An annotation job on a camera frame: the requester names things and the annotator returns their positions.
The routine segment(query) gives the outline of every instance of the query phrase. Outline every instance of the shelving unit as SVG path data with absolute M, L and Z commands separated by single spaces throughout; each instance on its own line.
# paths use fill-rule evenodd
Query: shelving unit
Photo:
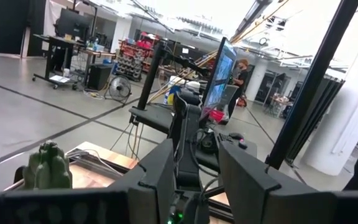
M 152 51 L 153 49 L 146 49 L 120 40 L 120 51 L 116 58 L 116 75 L 124 75 L 130 80 L 139 82 L 144 72 L 144 62 Z

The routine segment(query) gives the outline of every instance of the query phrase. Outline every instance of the black monitor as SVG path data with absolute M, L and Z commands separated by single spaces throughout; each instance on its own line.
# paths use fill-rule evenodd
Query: black monitor
M 221 102 L 221 98 L 236 61 L 236 56 L 237 53 L 234 50 L 234 47 L 225 37 L 223 37 L 203 96 L 203 110 L 200 119 L 204 119 L 209 112 Z
M 91 25 L 91 19 L 79 15 L 69 9 L 62 9 L 60 11 L 60 18 L 57 24 L 58 33 L 62 36 L 65 34 L 74 37 L 79 37 L 86 41 L 88 31 Z

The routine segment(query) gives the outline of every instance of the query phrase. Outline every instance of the green figurine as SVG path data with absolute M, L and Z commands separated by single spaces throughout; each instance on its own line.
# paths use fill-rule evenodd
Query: green figurine
M 73 174 L 69 160 L 57 143 L 48 140 L 29 157 L 23 170 L 24 189 L 71 189 Z

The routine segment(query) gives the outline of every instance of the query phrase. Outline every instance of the concrete floor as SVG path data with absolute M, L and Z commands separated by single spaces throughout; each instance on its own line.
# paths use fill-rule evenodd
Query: concrete floor
M 129 124 L 128 109 L 137 104 L 142 83 L 134 83 L 129 103 L 121 108 L 113 100 L 95 100 L 70 88 L 53 90 L 42 80 L 33 82 L 33 73 L 42 73 L 45 60 L 0 57 L 0 190 L 12 184 L 17 167 L 27 164 L 28 155 L 39 144 L 53 139 L 65 151 L 84 141 L 110 149 Z M 258 145 L 257 157 L 264 161 L 271 151 L 283 121 L 263 113 L 260 105 L 236 108 L 233 119 L 225 127 L 243 133 Z M 134 141 L 129 129 L 113 151 L 130 155 L 127 140 Z M 144 157 L 165 135 L 144 127 L 139 157 Z M 286 164 L 280 171 L 318 190 L 341 190 L 352 177 L 351 171 L 337 177 L 322 173 L 303 164 L 294 170 Z M 210 177 L 202 174 L 203 182 Z

